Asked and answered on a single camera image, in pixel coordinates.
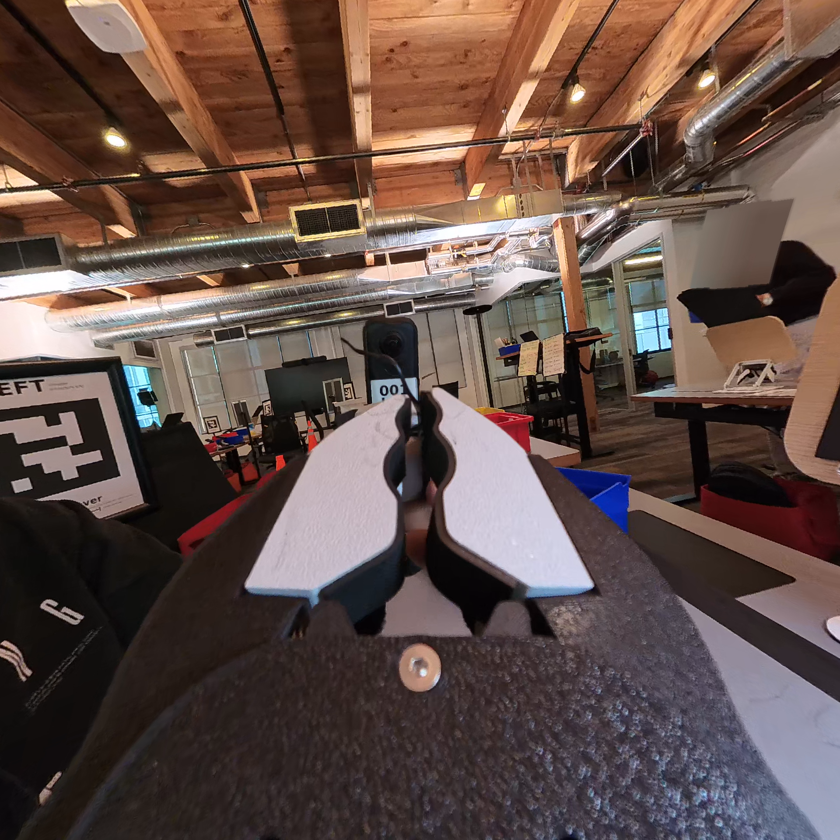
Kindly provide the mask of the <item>black backpack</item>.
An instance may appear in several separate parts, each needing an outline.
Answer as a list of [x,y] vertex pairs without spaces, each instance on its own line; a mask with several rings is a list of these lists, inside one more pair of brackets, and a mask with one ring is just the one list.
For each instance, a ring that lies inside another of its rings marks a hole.
[[757,467],[736,461],[714,467],[704,490],[718,497],[773,508],[793,508],[795,504],[773,477]]

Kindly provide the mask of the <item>blue plastic bin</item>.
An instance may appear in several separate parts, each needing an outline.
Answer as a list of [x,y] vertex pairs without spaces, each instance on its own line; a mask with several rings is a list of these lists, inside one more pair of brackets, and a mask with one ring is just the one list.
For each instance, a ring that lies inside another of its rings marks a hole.
[[591,469],[557,470],[624,532],[628,530],[631,477]]

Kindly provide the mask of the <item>black floor lamp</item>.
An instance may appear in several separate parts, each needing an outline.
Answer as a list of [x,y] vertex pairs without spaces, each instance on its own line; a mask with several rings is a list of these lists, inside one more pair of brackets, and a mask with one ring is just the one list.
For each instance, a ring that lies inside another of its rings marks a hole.
[[464,315],[466,317],[472,318],[475,322],[475,327],[478,335],[478,346],[479,346],[479,355],[482,363],[482,370],[484,373],[485,379],[485,386],[486,386],[486,399],[482,403],[482,405],[487,405],[488,407],[496,407],[494,403],[494,395],[492,391],[492,380],[490,376],[490,368],[488,364],[487,358],[487,343],[485,339],[485,332],[484,326],[482,321],[482,316],[491,310],[491,305],[488,304],[479,304],[474,305],[472,307],[466,308],[464,310]]

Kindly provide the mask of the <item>white ceiling device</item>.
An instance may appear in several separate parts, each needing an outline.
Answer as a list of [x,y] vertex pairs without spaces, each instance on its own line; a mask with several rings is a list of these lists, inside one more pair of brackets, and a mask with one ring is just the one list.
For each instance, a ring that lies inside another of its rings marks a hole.
[[81,32],[102,51],[115,55],[147,49],[144,34],[120,1],[65,1]]

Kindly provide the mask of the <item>red plastic tote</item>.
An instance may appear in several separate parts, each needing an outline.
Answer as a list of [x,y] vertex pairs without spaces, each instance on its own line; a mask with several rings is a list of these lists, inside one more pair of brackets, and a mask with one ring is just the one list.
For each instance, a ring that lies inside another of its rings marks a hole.
[[250,497],[254,495],[258,489],[274,478],[275,474],[275,470],[270,471],[268,475],[263,476],[257,481],[252,492],[246,492],[245,494],[231,500],[215,512],[209,514],[205,517],[205,519],[199,521],[197,524],[186,530],[177,539],[178,550],[181,556],[186,558],[194,553],[204,541],[209,539],[215,531],[219,530],[228,519],[231,519],[237,510],[248,504]]

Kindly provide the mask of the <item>wooden support column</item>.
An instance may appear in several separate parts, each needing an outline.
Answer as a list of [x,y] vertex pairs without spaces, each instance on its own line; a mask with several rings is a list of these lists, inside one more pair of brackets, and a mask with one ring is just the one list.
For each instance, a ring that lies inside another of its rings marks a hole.
[[[553,223],[553,238],[562,279],[566,322],[570,331],[589,327],[582,287],[581,265],[578,257],[573,217],[560,217]],[[583,401],[590,433],[599,429],[599,416],[595,398],[595,384],[591,373],[582,375]]]

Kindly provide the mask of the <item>silver ventilation duct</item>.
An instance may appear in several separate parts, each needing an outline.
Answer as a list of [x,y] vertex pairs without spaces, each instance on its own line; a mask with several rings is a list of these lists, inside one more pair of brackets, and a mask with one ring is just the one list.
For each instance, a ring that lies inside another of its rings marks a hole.
[[806,60],[831,56],[838,51],[838,37],[815,42],[803,53],[789,56],[779,43],[755,59],[736,78],[722,87],[714,98],[703,104],[688,121],[683,132],[685,147],[683,177],[705,168],[713,160],[715,137],[720,128],[740,111],[757,102],[773,85]]

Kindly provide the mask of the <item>thin black elastic loop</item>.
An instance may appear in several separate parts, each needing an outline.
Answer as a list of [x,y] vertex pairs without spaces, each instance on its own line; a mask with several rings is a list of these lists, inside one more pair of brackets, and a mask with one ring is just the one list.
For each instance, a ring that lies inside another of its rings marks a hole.
[[397,374],[397,379],[399,380],[399,382],[402,385],[402,393],[411,400],[412,404],[419,411],[419,408],[420,408],[421,404],[420,404],[418,398],[411,391],[411,388],[407,383],[407,379],[406,379],[406,377],[403,373],[403,370],[402,370],[401,366],[399,365],[399,363],[397,363],[397,361],[395,359],[393,359],[391,356],[389,356],[385,353],[377,353],[377,352],[368,351],[368,350],[365,350],[365,349],[355,347],[354,345],[352,345],[352,343],[350,341],[348,341],[347,339],[344,339],[344,338],[341,339],[341,342],[346,348],[350,349],[355,354],[363,356],[366,361],[374,360],[374,361],[381,362],[382,364],[389,364],[393,368],[394,372]]

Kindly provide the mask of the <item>black-white marker sign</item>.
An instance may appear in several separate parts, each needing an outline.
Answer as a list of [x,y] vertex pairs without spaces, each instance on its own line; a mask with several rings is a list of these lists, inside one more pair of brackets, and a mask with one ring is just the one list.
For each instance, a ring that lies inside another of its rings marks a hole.
[[118,357],[1,363],[1,496],[75,501],[121,521],[154,508]]

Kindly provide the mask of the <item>black screen on stand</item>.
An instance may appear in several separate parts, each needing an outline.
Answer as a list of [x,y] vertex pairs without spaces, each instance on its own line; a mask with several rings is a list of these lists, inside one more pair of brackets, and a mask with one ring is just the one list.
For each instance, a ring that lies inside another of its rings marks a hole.
[[343,400],[343,387],[352,384],[346,358],[300,360],[265,370],[272,412],[289,415],[307,408],[314,413],[328,413]]

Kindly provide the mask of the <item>black bag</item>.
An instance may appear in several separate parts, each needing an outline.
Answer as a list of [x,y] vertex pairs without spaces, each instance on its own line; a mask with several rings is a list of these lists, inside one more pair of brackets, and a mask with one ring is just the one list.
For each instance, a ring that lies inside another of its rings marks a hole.
[[589,356],[582,357],[581,353],[587,352],[594,344],[601,341],[602,331],[595,328],[586,328],[567,332],[564,336],[564,358],[565,370],[571,373],[572,364],[576,363],[584,375],[592,373],[593,352]]

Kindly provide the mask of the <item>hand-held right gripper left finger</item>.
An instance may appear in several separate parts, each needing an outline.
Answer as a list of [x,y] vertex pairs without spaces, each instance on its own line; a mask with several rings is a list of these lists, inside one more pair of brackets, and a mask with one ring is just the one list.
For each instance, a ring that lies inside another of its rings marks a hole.
[[405,577],[399,487],[413,405],[396,395],[306,458],[245,581],[247,593],[334,601],[352,623],[384,613]]

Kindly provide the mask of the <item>red fabric bag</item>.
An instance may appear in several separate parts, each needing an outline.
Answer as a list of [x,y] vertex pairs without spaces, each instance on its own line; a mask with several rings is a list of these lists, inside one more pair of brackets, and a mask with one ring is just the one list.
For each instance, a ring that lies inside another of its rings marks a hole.
[[705,485],[700,490],[700,513],[736,529],[837,563],[839,517],[837,499],[824,486],[781,477],[768,478],[757,500],[725,495]]

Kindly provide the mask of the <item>silver vertical duct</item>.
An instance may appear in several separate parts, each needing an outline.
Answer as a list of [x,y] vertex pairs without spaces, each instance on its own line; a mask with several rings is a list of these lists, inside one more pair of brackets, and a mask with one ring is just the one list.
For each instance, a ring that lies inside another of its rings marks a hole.
[[702,215],[710,209],[748,203],[754,191],[747,185],[714,187],[697,192],[635,196],[601,211],[576,235],[578,246],[596,247],[597,243],[623,224],[637,224],[656,218]]

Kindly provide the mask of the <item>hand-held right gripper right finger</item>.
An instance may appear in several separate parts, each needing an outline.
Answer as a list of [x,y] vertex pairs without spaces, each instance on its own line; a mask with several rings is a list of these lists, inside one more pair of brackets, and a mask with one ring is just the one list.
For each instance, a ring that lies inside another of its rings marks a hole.
[[423,467],[435,486],[426,568],[471,632],[499,604],[591,594],[595,581],[530,455],[435,388],[421,398]]

